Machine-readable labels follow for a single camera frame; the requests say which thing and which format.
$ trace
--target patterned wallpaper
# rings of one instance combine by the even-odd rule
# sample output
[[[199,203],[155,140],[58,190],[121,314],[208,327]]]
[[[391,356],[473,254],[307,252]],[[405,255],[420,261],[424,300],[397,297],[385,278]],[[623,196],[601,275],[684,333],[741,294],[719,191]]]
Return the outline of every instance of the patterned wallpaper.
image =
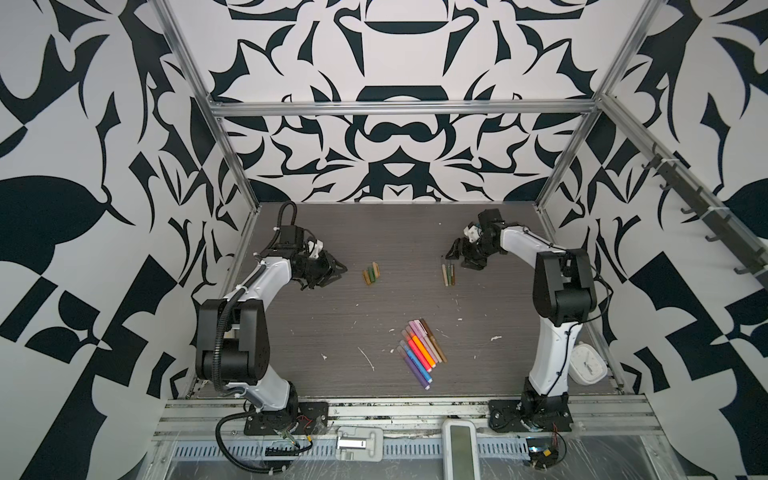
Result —
[[[590,98],[641,0],[172,0],[215,101]],[[577,114],[229,118],[260,200],[535,200]]]
[[[617,90],[763,239],[767,39],[765,2],[670,0]],[[768,292],[646,162],[603,116],[546,206],[557,240],[613,286],[599,327],[687,473],[768,475]]]
[[[134,478],[247,205],[146,0],[2,2],[0,41],[2,477]]]

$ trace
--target white plastic holder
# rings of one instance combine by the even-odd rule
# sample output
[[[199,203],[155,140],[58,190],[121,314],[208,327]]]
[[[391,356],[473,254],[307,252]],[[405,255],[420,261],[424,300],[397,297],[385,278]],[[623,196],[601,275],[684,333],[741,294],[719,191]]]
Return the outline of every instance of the white plastic holder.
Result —
[[[336,460],[381,462],[384,457],[384,431],[363,427],[339,427],[336,431]]]
[[[592,345],[579,342],[571,352],[568,372],[579,385],[594,385],[608,374],[608,366]]]

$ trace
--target blue marker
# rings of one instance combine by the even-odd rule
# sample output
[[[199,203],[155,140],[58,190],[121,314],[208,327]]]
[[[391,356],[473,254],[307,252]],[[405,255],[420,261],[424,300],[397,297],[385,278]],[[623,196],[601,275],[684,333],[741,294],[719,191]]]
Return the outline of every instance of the blue marker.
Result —
[[[410,358],[410,359],[411,359],[411,360],[412,360],[412,361],[413,361],[413,362],[416,364],[416,366],[419,368],[419,373],[421,373],[421,374],[422,374],[422,376],[423,376],[423,377],[426,379],[427,383],[432,383],[432,377],[431,377],[431,376],[429,376],[429,374],[427,373],[427,371],[426,371],[426,370],[424,370],[424,366],[423,366],[423,365],[422,365],[422,363],[419,361],[419,359],[418,359],[418,358],[416,358],[416,355],[414,355],[414,354],[413,354],[413,352],[411,351],[411,349],[408,347],[408,344],[407,344],[407,343],[405,343],[405,342],[403,342],[402,340],[400,340],[400,346],[402,347],[402,349],[403,349],[403,350],[405,350],[405,351],[406,351],[406,353],[408,354],[408,357],[409,357],[409,358]]]

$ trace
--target group of markers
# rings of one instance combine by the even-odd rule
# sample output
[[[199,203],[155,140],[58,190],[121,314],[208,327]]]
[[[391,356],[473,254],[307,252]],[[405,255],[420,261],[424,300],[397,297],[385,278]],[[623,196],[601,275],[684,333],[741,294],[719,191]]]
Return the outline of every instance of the group of markers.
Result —
[[[438,363],[448,362],[448,359],[424,319],[408,322],[408,326],[402,331],[402,336],[406,340],[400,340],[397,352],[405,360],[424,390],[429,390],[429,384],[432,383],[429,372]]]

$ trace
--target white debris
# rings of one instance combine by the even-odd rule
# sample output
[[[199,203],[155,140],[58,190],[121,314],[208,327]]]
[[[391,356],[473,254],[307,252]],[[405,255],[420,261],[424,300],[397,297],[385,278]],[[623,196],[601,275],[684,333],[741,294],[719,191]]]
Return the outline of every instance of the white debris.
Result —
[[[373,364],[371,363],[371,359],[369,359],[369,358],[368,358],[368,356],[366,355],[366,353],[365,353],[365,352],[363,352],[363,350],[362,350],[360,347],[357,347],[357,349],[360,351],[360,353],[362,353],[362,356],[364,356],[364,357],[366,358],[366,360],[368,360],[368,365],[371,365],[371,370],[373,370],[373,371],[375,372],[375,371],[376,371],[376,368],[375,368],[375,367],[373,366]]]

